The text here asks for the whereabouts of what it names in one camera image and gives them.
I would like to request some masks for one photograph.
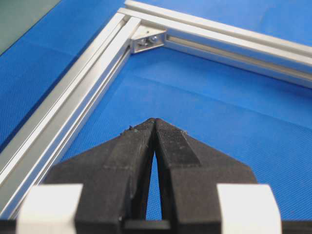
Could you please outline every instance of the white tape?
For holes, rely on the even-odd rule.
[[[281,234],[274,195],[265,184],[218,184],[222,234]]]
[[[17,219],[17,234],[75,234],[74,218],[82,184],[31,188]]]

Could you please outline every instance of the silver metal rail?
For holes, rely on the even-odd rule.
[[[312,88],[312,48],[128,0],[118,12],[167,31],[165,47]]]
[[[63,83],[59,83],[48,96],[55,98],[52,107],[41,113],[38,109],[37,115],[28,120],[27,123],[33,122],[34,117],[42,114],[30,135],[16,136],[24,137],[25,141],[17,145],[13,139],[1,153],[1,156],[11,156],[0,174],[1,218],[12,216],[30,186],[39,183],[65,153],[127,60],[130,37],[139,24],[140,19],[136,18],[125,23],[124,15],[117,13],[62,79],[71,79],[68,86],[64,88]],[[10,154],[9,150],[14,147],[18,150]]]

